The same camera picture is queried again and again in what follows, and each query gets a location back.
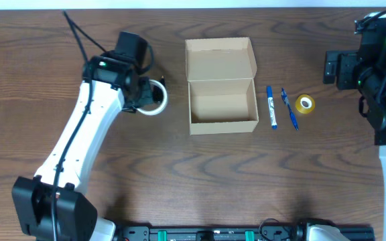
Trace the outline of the white tape roll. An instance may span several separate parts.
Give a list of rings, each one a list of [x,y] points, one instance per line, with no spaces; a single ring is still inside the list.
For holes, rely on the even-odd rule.
[[[162,83],[158,82],[157,80],[151,79],[150,84],[162,91],[163,99],[157,108],[153,110],[143,110],[142,108],[137,108],[137,112],[140,112],[141,114],[144,114],[147,116],[155,116],[157,114],[160,114],[168,105],[168,93],[167,93],[166,87]]]

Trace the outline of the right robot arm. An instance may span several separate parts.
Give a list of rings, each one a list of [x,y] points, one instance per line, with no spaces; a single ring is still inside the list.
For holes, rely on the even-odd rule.
[[[386,14],[376,13],[355,22],[361,35],[357,50],[327,51],[323,82],[339,90],[358,90],[359,113],[375,131],[375,145],[384,179],[383,239],[386,240]]]

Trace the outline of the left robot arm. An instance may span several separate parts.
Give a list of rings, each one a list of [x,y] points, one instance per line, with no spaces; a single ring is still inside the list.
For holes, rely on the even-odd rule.
[[[145,76],[153,50],[122,31],[114,50],[86,61],[74,110],[50,156],[33,178],[18,177],[12,198],[21,231],[37,240],[116,240],[114,222],[99,217],[86,199],[92,166],[120,112],[161,113],[164,84]]]

